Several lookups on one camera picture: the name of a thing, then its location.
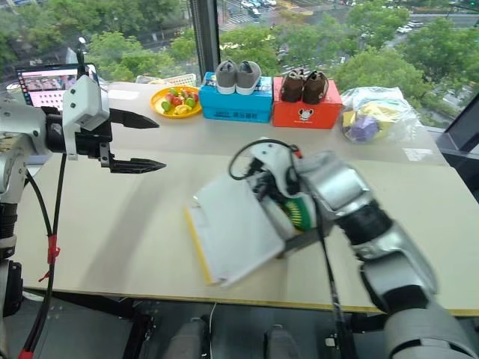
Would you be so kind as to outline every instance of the floor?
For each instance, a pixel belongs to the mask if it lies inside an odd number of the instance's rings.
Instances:
[[[12,358],[19,353],[39,306],[39,302],[25,300],[16,315],[6,318]],[[154,316],[156,323],[140,358],[161,359],[180,326],[192,317],[210,314],[213,305],[144,301],[138,307]],[[461,322],[479,351],[472,319]],[[278,323],[294,336],[304,359],[339,358],[324,345],[324,337],[334,331],[329,312],[229,304],[217,305],[213,313],[213,358],[263,359],[263,333]],[[53,299],[35,359],[122,358],[130,327],[126,319]],[[355,335],[355,342],[360,358],[386,359],[382,332]]]

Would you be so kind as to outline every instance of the brown shoe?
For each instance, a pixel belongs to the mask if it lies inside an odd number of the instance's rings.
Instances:
[[[310,105],[320,103],[320,100],[328,92],[328,79],[321,71],[313,71],[305,82],[305,89],[302,93],[302,101]]]
[[[304,70],[291,70],[283,79],[283,85],[281,86],[281,100],[286,102],[300,101],[304,83]]]

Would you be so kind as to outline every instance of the yellow book edge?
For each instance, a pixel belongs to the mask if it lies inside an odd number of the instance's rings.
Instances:
[[[213,278],[211,276],[210,270],[208,269],[207,258],[204,255],[203,246],[201,245],[200,237],[198,233],[196,232],[195,225],[193,224],[192,216],[189,214],[189,209],[187,206],[185,206],[184,212],[185,212],[186,223],[188,224],[189,232],[192,235],[193,244],[195,245],[195,248],[196,248],[196,254],[198,255],[198,258],[200,260],[201,270],[203,272],[204,278],[207,281],[207,284],[211,286],[214,284]]]

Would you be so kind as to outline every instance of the laptop screen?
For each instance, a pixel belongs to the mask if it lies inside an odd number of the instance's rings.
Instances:
[[[53,65],[17,69],[16,74],[27,105],[50,106],[63,110],[63,94],[76,82],[78,65]],[[98,82],[95,67],[87,65],[88,75]]]

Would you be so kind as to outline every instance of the green fruit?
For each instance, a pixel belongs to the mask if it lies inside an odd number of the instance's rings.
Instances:
[[[168,101],[163,101],[162,102],[162,107],[165,111],[170,111],[171,110],[171,103]]]
[[[193,108],[196,105],[196,101],[194,101],[191,97],[186,99],[185,105],[188,105],[189,107]]]

